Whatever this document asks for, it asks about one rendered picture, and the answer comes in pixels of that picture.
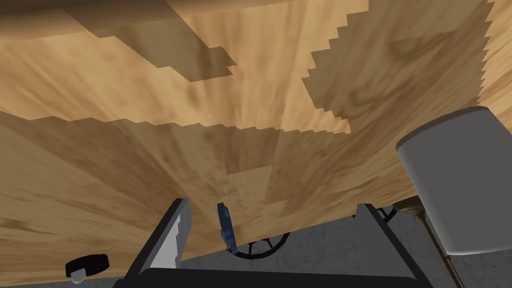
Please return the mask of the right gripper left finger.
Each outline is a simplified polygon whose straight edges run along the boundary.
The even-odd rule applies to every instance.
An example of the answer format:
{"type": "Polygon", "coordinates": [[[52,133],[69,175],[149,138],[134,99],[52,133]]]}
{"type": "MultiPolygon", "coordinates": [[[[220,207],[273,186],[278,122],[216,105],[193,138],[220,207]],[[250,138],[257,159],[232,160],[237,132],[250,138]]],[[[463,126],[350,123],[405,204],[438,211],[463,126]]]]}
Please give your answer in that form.
{"type": "Polygon", "coordinates": [[[191,227],[190,202],[177,198],[149,236],[124,279],[130,280],[149,268],[179,268],[191,227]]]}

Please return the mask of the flat blue object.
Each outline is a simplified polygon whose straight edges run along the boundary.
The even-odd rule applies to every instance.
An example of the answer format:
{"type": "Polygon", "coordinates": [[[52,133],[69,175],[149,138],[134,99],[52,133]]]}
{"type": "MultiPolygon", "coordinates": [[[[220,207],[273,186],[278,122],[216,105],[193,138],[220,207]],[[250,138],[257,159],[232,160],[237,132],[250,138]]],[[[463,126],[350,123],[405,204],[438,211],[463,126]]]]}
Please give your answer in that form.
{"type": "Polygon", "coordinates": [[[220,223],[221,237],[226,245],[226,249],[230,253],[236,255],[238,253],[238,247],[236,244],[230,212],[227,206],[220,202],[217,204],[217,213],[220,223]]]}

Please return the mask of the light wooden table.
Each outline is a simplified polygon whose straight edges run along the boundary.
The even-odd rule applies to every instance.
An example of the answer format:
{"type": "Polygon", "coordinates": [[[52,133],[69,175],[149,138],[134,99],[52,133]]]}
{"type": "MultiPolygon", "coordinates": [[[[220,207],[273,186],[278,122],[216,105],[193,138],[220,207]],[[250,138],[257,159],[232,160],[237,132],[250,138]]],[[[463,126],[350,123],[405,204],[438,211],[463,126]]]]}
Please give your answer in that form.
{"type": "Polygon", "coordinates": [[[124,275],[176,198],[183,260],[415,190],[407,132],[512,128],[512,0],[0,0],[0,287],[124,275]]]}

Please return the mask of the black disc with white stub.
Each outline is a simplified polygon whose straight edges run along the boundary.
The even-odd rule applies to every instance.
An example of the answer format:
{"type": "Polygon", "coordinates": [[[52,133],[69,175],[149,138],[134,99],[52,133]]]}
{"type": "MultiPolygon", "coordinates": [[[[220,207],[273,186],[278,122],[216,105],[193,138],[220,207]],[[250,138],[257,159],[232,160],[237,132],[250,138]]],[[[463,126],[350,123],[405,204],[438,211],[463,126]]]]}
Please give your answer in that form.
{"type": "Polygon", "coordinates": [[[110,262],[106,254],[90,254],[66,263],[65,276],[72,283],[80,284],[86,277],[102,273],[109,267],[110,262]]]}

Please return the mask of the black spoked frame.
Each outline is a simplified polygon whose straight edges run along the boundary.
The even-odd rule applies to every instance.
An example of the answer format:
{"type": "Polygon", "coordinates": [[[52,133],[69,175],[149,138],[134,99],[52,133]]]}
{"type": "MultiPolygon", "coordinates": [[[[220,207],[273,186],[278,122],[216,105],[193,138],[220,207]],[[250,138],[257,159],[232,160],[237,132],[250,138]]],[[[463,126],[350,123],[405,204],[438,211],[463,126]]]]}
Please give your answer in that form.
{"type": "Polygon", "coordinates": [[[226,250],[229,253],[231,253],[232,255],[234,255],[236,258],[240,258],[240,259],[244,259],[244,260],[260,260],[260,259],[264,259],[264,258],[269,258],[270,256],[274,255],[277,251],[279,251],[285,245],[285,243],[289,239],[290,234],[291,234],[290,232],[287,232],[287,233],[280,235],[280,238],[278,239],[278,241],[276,243],[273,243],[272,239],[270,237],[268,237],[268,238],[260,239],[257,241],[249,242],[247,244],[246,251],[240,250],[239,248],[237,248],[235,251],[234,249],[232,249],[232,247],[229,244],[227,244],[225,236],[224,236],[223,232],[221,232],[222,238],[223,238],[224,242],[226,243],[226,250]],[[255,251],[255,246],[257,243],[265,243],[267,245],[267,249],[261,250],[261,251],[259,251],[259,250],[255,251]]]}

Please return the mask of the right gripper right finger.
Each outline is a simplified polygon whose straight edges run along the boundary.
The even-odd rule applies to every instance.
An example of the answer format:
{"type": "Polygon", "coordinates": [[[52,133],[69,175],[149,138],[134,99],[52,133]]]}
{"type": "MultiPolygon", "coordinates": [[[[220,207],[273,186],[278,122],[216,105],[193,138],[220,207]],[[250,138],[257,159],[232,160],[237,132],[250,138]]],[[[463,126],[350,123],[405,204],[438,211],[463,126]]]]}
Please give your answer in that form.
{"type": "Polygon", "coordinates": [[[355,241],[360,261],[370,276],[428,281],[396,234],[369,203],[356,206],[355,241]]]}

